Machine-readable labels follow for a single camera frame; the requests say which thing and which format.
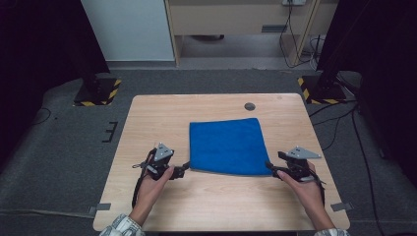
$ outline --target wooden tabletop surface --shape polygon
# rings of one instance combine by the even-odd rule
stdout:
[[[245,104],[255,104],[248,111]],[[102,230],[120,213],[129,214],[141,168],[148,152],[164,143],[175,150],[170,164],[189,161],[189,124],[258,118],[270,161],[286,166],[277,152],[296,146],[322,156],[312,159],[326,182],[326,209],[336,227],[348,228],[344,210],[304,102],[296,93],[138,95],[133,99],[119,146],[108,175],[93,228]],[[144,225],[145,231],[300,231],[313,225],[297,197],[272,177],[242,177],[187,170],[184,178],[169,181]]]

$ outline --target human hand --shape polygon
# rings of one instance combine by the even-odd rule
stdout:
[[[309,168],[316,172],[314,164],[308,161]],[[297,182],[283,171],[277,171],[279,177],[295,192],[301,205],[303,205],[316,230],[334,228],[322,202],[320,188],[315,181]]]
[[[129,214],[129,217],[142,226],[152,210],[153,205],[156,203],[156,200],[162,193],[163,187],[173,173],[174,166],[170,166],[157,181],[146,175],[142,181],[141,188],[138,191],[136,205]]]

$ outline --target blue cloth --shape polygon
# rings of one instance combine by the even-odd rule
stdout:
[[[258,119],[190,123],[190,167],[234,175],[270,175]]]

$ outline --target gray carpet floor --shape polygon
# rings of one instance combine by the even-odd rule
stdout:
[[[22,138],[12,161],[0,176],[0,235],[98,235],[89,207],[101,198],[132,98],[137,94],[297,92],[296,79],[311,71],[278,70],[138,70],[112,71],[122,80],[107,106],[77,107],[73,99],[82,81],[51,89],[43,108]],[[354,102],[329,107],[313,124],[348,112]],[[311,114],[325,105],[306,104]],[[386,235],[417,232],[417,189],[394,160],[380,158],[379,148],[364,118],[355,123],[369,162],[379,224]],[[118,122],[111,143],[106,130]],[[315,125],[330,171],[348,211],[351,235],[380,235],[364,157],[351,116]],[[36,209],[38,215],[16,212]],[[59,215],[62,212],[72,216]],[[299,235],[313,235],[300,232]]]

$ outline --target gray floor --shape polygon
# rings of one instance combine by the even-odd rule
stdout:
[[[109,106],[73,107],[81,80],[50,90],[43,107],[22,139],[12,162],[0,176],[0,235],[97,235],[89,207],[99,203],[132,97],[158,93],[298,92],[296,79],[316,75],[305,63],[288,68],[277,44],[277,35],[227,36],[222,41],[187,37],[179,67],[146,65],[135,70],[115,70],[122,79]],[[352,84],[356,73],[343,72]],[[349,98],[354,98],[347,91]],[[353,107],[340,104],[312,117],[312,123],[338,117]],[[325,107],[306,104],[308,112]],[[111,143],[109,122],[118,122]],[[355,122],[369,162],[375,205],[386,235],[417,232],[417,189],[401,174],[393,160],[380,158],[379,148],[365,120],[357,112]],[[328,166],[348,211],[351,235],[379,235],[367,167],[352,119],[315,125]],[[22,214],[16,209],[47,210],[50,215]],[[63,212],[74,217],[62,216]],[[264,233],[254,235],[276,235]],[[313,235],[313,232],[300,232]]]

